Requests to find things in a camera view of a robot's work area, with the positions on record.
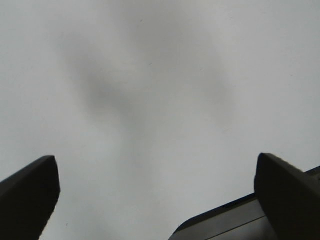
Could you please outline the dark robot base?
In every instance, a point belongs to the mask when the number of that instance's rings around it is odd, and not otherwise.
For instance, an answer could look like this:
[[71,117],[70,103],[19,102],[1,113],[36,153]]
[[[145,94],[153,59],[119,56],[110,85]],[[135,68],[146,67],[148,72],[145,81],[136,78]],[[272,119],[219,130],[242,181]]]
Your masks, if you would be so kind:
[[[304,172],[320,183],[320,169]],[[172,240],[280,240],[256,193],[239,198],[184,222]]]

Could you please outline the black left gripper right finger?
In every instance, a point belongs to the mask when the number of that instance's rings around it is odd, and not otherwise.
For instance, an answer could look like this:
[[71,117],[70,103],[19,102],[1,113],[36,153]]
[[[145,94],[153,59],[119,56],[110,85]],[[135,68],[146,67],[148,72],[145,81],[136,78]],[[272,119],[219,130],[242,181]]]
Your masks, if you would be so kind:
[[280,240],[320,238],[320,183],[271,153],[258,156],[254,191]]

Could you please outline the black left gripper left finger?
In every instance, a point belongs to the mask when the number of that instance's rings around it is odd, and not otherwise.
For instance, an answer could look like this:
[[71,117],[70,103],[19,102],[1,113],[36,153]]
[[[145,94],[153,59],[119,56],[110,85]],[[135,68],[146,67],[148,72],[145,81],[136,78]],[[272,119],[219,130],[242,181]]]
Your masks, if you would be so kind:
[[43,156],[0,183],[0,238],[38,240],[61,193],[56,158]]

